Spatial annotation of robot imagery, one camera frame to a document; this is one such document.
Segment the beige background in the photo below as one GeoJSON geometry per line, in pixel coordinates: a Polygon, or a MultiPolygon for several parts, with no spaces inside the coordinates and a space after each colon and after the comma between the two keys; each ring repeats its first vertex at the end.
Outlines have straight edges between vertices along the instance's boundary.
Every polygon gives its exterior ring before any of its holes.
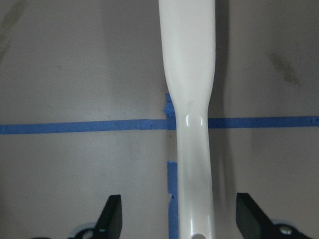
{"type": "MultiPolygon", "coordinates": [[[[0,0],[0,124],[164,119],[156,0],[0,0]]],[[[319,114],[319,2],[216,0],[210,117],[319,114]]],[[[319,238],[319,128],[210,130],[218,238],[236,192],[319,238]]],[[[0,135],[0,238],[66,238],[123,200],[121,239],[166,239],[175,131],[0,135]]]]}

